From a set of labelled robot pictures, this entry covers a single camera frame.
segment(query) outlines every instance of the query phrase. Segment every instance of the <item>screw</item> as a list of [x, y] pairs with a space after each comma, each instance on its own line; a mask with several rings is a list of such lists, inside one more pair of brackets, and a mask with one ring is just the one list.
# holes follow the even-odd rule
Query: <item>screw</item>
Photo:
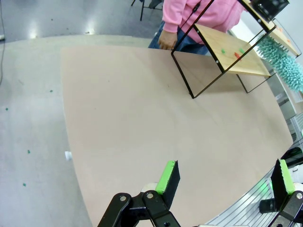
[[120, 201], [125, 201], [126, 200], [126, 196], [121, 196], [120, 197]]
[[298, 194], [296, 195], [296, 197], [297, 197], [298, 199], [302, 199], [302, 198], [303, 198], [303, 195], [302, 195], [301, 193], [298, 193]]
[[146, 197], [149, 198], [149, 199], [151, 199], [153, 197], [153, 194], [152, 193], [148, 193]]

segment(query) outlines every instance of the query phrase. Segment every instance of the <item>shelf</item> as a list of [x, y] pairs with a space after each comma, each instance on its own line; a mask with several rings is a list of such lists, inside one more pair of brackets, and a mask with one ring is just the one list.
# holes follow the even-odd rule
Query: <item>shelf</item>
[[[224, 70], [227, 70], [237, 60], [237, 57], [234, 54], [235, 52], [242, 55], [240, 49], [247, 51], [251, 47], [249, 43], [241, 39], [212, 28], [195, 24], [195, 29], [199, 30], [201, 39], [204, 41], [209, 51], [215, 55]], [[241, 61], [230, 68], [228, 72], [270, 76], [265, 65], [254, 50], [247, 53]]]
[[[253, 7], [250, 5], [249, 0], [238, 0], [238, 2], [258, 21], [260, 20], [261, 27], [268, 31], [275, 27], [276, 25], [270, 21], [267, 22], [263, 19], [263, 17], [257, 13]], [[288, 41], [288, 38], [281, 32], [279, 29], [275, 28], [270, 34], [272, 38], [274, 38], [278, 43], [286, 47], [291, 53], [293, 53], [295, 56], [299, 55], [299, 52], [294, 48], [294, 46], [291, 44], [291, 42]]]

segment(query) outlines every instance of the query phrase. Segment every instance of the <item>black container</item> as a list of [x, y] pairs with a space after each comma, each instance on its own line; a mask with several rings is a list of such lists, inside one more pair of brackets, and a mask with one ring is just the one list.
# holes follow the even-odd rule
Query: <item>black container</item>
[[251, 6], [267, 21], [271, 21], [289, 4], [288, 0], [252, 0]]

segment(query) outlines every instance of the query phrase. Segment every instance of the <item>sweatshirt cuff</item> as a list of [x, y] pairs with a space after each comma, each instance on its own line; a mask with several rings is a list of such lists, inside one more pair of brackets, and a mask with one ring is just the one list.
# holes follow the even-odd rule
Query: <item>sweatshirt cuff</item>
[[165, 22], [163, 26], [163, 30], [167, 32], [175, 33], [178, 31], [178, 25]]

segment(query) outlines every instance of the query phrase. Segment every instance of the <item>brown table surface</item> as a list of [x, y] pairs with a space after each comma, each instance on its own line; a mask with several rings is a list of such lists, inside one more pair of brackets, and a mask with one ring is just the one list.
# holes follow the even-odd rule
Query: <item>brown table surface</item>
[[[211, 57], [176, 56], [194, 92], [218, 75]], [[247, 95], [235, 75], [224, 75], [193, 100], [169, 51], [70, 47], [62, 51], [62, 84], [73, 162], [93, 226], [113, 195], [137, 195], [176, 159], [181, 180], [171, 211], [181, 226], [205, 223], [292, 144], [266, 83]]]

